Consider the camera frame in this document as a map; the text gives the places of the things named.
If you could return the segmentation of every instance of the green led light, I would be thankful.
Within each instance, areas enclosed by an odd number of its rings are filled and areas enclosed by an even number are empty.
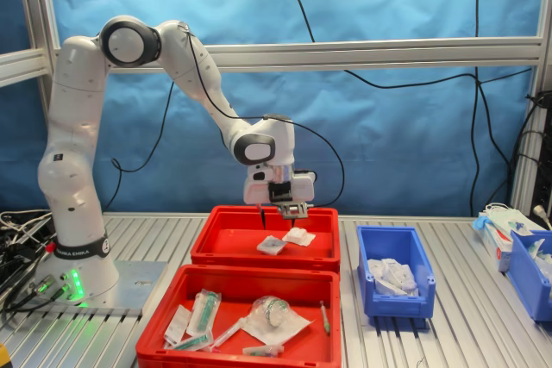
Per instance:
[[[85,291],[83,290],[82,288],[82,284],[80,282],[80,278],[78,277],[78,272],[75,271],[74,269],[71,271],[71,275],[72,275],[72,281],[73,283],[75,284],[75,287],[77,289],[77,295],[73,298],[73,299],[80,299],[82,297],[85,296]]]

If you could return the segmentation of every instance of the blue backdrop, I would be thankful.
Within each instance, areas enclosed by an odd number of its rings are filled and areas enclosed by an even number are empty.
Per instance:
[[[317,41],[472,36],[474,0],[303,0]],[[534,35],[540,0],[480,0],[480,35]],[[17,15],[17,5],[13,14]],[[60,38],[95,35],[112,16],[130,14],[156,25],[190,23],[205,44],[309,41],[295,0],[54,0]],[[482,80],[523,68],[481,68]],[[378,84],[444,78],[473,68],[358,71]],[[511,153],[529,88],[529,73],[485,84],[495,140]],[[170,81],[166,75],[111,75],[94,174],[103,204],[117,171],[136,168],[159,133]],[[45,146],[41,108],[32,84],[0,89],[0,206],[42,205],[35,168]],[[279,112],[314,128],[345,163],[343,214],[467,215],[475,164],[469,129],[474,81],[377,90],[344,72],[223,74],[223,90],[241,115]],[[223,147],[205,111],[175,90],[166,130],[149,165],[124,175],[114,210],[208,211],[241,203],[246,176]],[[317,171],[317,202],[339,190],[333,153],[316,136],[297,133],[298,167]],[[481,162],[476,206],[505,178],[481,108],[476,123]]]

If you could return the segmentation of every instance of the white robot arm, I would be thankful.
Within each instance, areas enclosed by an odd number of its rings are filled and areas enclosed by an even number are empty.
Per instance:
[[[92,177],[105,83],[114,65],[137,67],[155,60],[207,109],[224,145],[248,166],[245,203],[272,203],[292,219],[306,217],[307,202],[314,198],[315,173],[293,169],[289,118],[265,115],[254,125],[241,119],[221,91],[213,58],[187,24],[168,21],[150,28],[132,16],[118,16],[94,38],[67,39],[53,76],[39,185],[52,210],[57,240],[54,255],[38,266],[36,279],[51,275],[66,280],[70,289],[62,302],[99,295],[116,283]]]

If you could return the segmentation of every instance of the slatted metal surface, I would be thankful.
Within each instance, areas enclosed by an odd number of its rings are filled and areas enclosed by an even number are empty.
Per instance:
[[[135,343],[175,271],[190,263],[204,220],[205,215],[106,215],[118,259],[168,262],[143,317],[94,315],[89,309],[76,315],[19,314],[0,329],[14,366],[137,366]],[[417,228],[437,282],[428,329],[416,329],[411,320],[369,321],[364,315],[356,272],[358,224]],[[535,324],[527,316],[509,280],[493,269],[469,220],[344,216],[340,230],[344,367],[552,368],[552,324]]]

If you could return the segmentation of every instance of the white box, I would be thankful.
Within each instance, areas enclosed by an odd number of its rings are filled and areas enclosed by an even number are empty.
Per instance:
[[[487,222],[483,229],[474,228],[483,240],[485,249],[494,258],[498,271],[508,271],[510,267],[511,239],[509,234],[504,234],[492,223]]]

